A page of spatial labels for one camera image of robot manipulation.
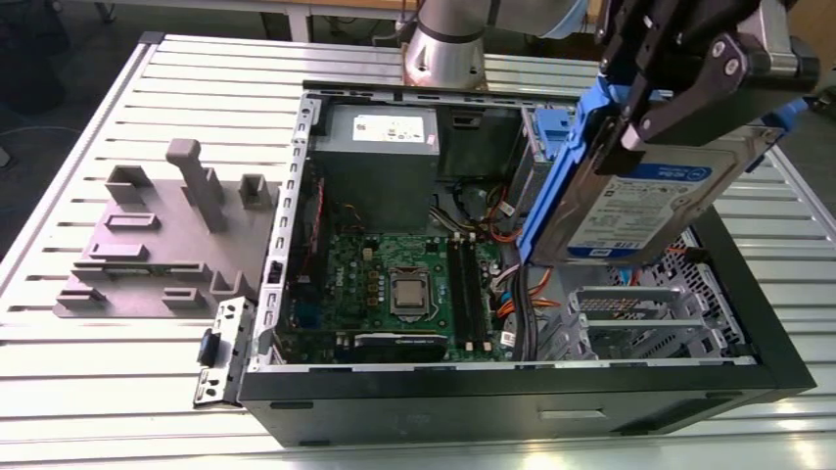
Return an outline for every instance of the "cpu socket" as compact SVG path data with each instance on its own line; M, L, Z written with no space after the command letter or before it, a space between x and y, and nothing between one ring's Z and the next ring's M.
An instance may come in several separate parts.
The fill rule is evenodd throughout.
M389 307L402 321L429 314L429 270L425 267L389 268Z

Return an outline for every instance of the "motherboard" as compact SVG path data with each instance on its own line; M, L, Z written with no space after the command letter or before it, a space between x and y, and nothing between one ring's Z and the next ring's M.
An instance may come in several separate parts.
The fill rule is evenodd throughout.
M432 350L422 360L436 354L434 360L453 362L504 359L490 324L488 283L498 267L492 243L340 234L326 257L320 302L292 307L302 361L340 362L346 354L354 361L356 352L388 349L397 357Z

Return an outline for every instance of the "power supply label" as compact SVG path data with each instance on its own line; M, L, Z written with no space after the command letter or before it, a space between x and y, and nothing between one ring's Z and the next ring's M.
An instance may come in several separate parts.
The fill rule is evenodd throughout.
M353 118L353 140L422 143L422 117L358 115Z
M706 166L640 164L613 176L569 240L569 254L622 258L638 252L710 172Z

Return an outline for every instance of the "open computer tower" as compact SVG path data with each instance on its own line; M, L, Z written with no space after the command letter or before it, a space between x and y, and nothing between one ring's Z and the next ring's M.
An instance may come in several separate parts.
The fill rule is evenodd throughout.
M662 434L814 386L713 210L649 264L518 266L560 137L537 109L573 101L305 83L196 406L244 406L286 447L504 441Z

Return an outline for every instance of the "slotted aluminum table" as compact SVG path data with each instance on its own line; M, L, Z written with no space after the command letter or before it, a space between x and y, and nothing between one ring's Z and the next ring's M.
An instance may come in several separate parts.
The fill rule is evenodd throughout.
M222 179L254 172L281 181L300 82L400 83L400 61L393 49L174 35L137 46L0 265L0 461L48 460L78 468L104 460L160 468L149 459L210 455L189 463L836 467L836 231L780 151L716 207L818 387L666 437L285 451L245 412L190 410L194 356L209 320L53 316L54 295L109 197L101 182L114 165L141 164L150 177L177 177L164 162L166 142L194 138ZM486 57L494 90L576 96L594 73L592 63Z

